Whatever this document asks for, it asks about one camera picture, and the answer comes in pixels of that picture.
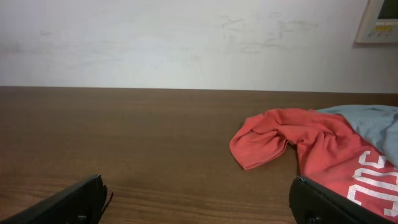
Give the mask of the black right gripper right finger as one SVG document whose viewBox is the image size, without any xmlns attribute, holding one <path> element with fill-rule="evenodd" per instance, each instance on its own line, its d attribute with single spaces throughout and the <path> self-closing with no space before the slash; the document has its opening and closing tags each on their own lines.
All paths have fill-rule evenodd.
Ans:
<svg viewBox="0 0 398 224">
<path fill-rule="evenodd" d="M 397 176 L 300 175 L 290 187 L 289 207 L 300 224 L 397 223 Z"/>
</svg>

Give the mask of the light blue t-shirt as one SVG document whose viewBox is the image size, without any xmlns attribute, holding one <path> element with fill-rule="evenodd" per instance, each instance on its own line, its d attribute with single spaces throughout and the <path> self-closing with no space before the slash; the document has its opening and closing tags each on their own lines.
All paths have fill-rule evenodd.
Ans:
<svg viewBox="0 0 398 224">
<path fill-rule="evenodd" d="M 397 165 L 397 107 L 386 105 L 341 105 L 319 110 L 338 114 L 368 143 Z"/>
</svg>

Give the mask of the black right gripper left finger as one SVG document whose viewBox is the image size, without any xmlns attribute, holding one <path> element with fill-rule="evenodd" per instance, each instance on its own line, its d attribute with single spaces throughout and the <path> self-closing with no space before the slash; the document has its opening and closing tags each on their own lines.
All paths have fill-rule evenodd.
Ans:
<svg viewBox="0 0 398 224">
<path fill-rule="evenodd" d="M 113 199 L 101 175 L 92 175 L 1 224 L 98 224 Z"/>
</svg>

